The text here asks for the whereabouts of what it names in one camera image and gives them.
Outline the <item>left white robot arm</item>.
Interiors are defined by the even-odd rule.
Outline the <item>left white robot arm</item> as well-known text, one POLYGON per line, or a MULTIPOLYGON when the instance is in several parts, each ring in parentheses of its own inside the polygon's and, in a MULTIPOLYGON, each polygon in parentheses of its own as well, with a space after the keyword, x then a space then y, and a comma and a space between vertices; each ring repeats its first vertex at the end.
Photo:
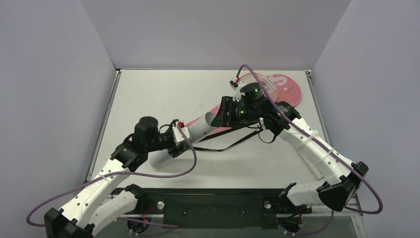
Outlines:
POLYGON ((84 184, 79 193, 59 209, 51 208, 45 215, 49 238, 92 238, 119 216, 147 209, 147 192, 131 184, 114 199, 104 200, 148 159, 154 151, 172 152, 181 146, 192 146, 188 127, 174 120, 161 133, 154 117, 142 117, 111 154, 94 179, 84 184))

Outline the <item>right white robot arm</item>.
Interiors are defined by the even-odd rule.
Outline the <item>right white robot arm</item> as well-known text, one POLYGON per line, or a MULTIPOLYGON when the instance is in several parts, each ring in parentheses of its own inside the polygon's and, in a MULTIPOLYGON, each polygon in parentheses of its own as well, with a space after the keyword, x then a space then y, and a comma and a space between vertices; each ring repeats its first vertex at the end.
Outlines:
POLYGON ((339 155, 318 132, 307 125, 288 103, 275 106, 254 82, 239 90, 240 98, 223 96, 219 110, 211 122, 213 127, 241 128, 255 123, 264 125, 274 136, 283 139, 300 152, 321 173, 312 183, 291 183, 280 194, 280 206, 287 213, 301 205, 323 204, 334 211, 342 211, 361 184, 368 166, 355 163, 339 155))

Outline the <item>white shuttlecock tube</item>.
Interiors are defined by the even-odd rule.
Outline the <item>white shuttlecock tube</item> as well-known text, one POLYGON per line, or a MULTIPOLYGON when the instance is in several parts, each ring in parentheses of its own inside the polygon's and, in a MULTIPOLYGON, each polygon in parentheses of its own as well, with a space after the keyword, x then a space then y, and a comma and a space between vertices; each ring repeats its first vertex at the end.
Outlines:
MULTIPOLYGON (((201 141, 205 136, 211 134, 217 129, 217 127, 211 126, 211 122, 214 118, 214 113, 207 112, 194 122, 186 125, 190 135, 190 142, 192 144, 201 141)), ((171 159, 174 159, 184 153, 186 150, 189 150, 189 146, 186 144, 178 146, 178 148, 176 148, 173 152, 169 152, 169 149, 165 149, 156 152, 154 155, 150 155, 149 162, 153 168, 158 169, 166 165, 171 159)))

